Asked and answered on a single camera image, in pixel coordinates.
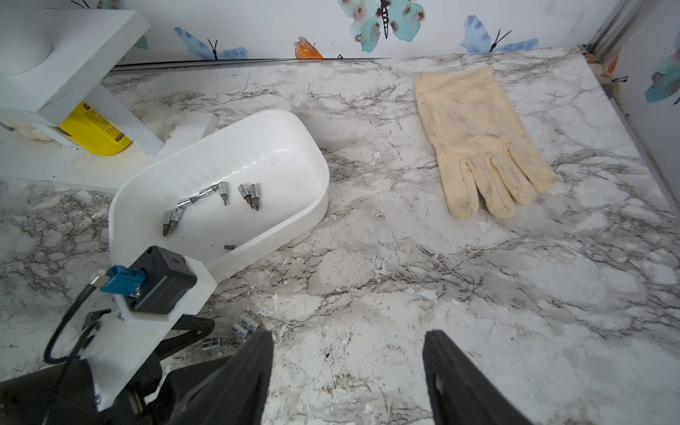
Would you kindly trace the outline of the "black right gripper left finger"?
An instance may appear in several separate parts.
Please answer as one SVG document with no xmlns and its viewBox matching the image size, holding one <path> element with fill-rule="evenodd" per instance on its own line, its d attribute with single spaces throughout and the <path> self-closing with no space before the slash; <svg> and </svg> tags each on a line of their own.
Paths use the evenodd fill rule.
<svg viewBox="0 0 680 425">
<path fill-rule="evenodd" d="M 272 375 L 274 340 L 255 332 L 232 356 L 173 371 L 179 385 L 171 424 L 260 424 Z"/>
</svg>

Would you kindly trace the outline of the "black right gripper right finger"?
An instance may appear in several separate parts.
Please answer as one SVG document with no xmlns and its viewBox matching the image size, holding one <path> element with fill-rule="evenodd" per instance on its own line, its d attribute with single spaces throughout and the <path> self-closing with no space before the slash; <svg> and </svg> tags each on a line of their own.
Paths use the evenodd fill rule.
<svg viewBox="0 0 680 425">
<path fill-rule="evenodd" d="M 444 331 L 426 333 L 423 366 L 435 424 L 529 423 Z"/>
</svg>

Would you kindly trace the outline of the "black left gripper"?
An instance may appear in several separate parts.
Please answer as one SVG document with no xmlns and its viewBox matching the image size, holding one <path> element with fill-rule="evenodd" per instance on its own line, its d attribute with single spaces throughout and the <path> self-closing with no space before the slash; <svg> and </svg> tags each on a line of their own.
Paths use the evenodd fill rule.
<svg viewBox="0 0 680 425">
<path fill-rule="evenodd" d="M 178 368 L 162 375 L 160 361 L 207 338 L 212 319 L 184 314 L 171 331 L 181 334 L 162 340 L 143 363 L 114 404 L 100 412 L 89 365 L 78 359 L 62 382 L 62 365 L 46 368 L 1 383 L 1 423 L 41 424 L 168 424 L 181 403 L 228 358 Z"/>
</svg>

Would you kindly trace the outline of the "white plastic storage box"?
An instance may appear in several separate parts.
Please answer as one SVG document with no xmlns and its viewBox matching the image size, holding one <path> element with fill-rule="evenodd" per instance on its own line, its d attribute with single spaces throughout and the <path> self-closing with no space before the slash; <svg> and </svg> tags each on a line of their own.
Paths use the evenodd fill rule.
<svg viewBox="0 0 680 425">
<path fill-rule="evenodd" d="M 175 232 L 162 235 L 164 212 L 203 188 L 228 182 L 184 208 Z M 258 184 L 260 210 L 238 186 Z M 109 212 L 114 265 L 130 266 L 152 245 L 205 265 L 216 282 L 230 278 L 320 223 L 328 209 L 329 167 L 293 113 L 267 110 L 207 136 L 146 168 L 116 193 Z M 225 244 L 235 244 L 233 251 Z"/>
</svg>

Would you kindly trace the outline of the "silver screwdriver bit socket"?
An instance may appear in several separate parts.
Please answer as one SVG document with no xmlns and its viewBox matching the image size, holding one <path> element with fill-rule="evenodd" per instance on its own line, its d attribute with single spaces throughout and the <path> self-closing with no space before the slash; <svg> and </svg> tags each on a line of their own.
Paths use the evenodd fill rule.
<svg viewBox="0 0 680 425">
<path fill-rule="evenodd" d="M 260 189 L 258 184 L 251 184 L 249 191 L 251 194 L 251 207 L 255 211 L 260 210 Z"/>
</svg>

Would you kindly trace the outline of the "silver bit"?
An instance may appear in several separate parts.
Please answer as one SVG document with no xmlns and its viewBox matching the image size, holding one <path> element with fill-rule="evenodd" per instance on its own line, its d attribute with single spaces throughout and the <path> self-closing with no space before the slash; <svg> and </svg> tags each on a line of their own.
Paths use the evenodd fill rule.
<svg viewBox="0 0 680 425">
<path fill-rule="evenodd" d="M 228 191 L 228 182 L 219 182 L 217 184 L 217 191 L 221 197 L 221 200 L 223 202 L 223 205 L 228 205 L 230 202 L 229 194 L 230 192 Z"/>
</svg>

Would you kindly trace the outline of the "yellow plastic bottle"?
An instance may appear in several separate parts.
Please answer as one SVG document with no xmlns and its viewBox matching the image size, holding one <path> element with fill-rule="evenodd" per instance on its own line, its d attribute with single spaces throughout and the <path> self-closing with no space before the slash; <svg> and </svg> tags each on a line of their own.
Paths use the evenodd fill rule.
<svg viewBox="0 0 680 425">
<path fill-rule="evenodd" d="M 125 151 L 132 141 L 89 104 L 82 102 L 58 128 L 83 149 L 97 156 Z"/>
</svg>

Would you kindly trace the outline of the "beige work glove far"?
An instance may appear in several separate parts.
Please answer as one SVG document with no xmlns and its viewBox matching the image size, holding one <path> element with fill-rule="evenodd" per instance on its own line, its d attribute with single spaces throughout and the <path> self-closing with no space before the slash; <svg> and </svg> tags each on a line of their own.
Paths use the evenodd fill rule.
<svg viewBox="0 0 680 425">
<path fill-rule="evenodd" d="M 517 205 L 532 204 L 556 184 L 489 67 L 420 74 L 415 99 L 451 216 L 469 219 L 484 203 L 494 217 L 509 219 Z"/>
</svg>

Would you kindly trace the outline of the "white tiered wooden shelf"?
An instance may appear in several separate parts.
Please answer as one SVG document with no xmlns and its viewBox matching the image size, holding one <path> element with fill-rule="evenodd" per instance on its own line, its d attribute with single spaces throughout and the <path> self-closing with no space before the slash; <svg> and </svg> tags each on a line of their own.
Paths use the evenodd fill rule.
<svg viewBox="0 0 680 425">
<path fill-rule="evenodd" d="M 28 17 L 51 44 L 32 69 L 1 78 L 1 117 L 51 137 L 31 141 L 14 130 L 1 136 L 1 178 L 115 192 L 133 175 L 215 131 L 212 113 L 149 111 L 124 106 L 102 81 L 150 28 L 140 12 L 44 9 Z M 92 106 L 131 140 L 100 157 L 76 145 L 59 126 L 81 103 Z"/>
</svg>

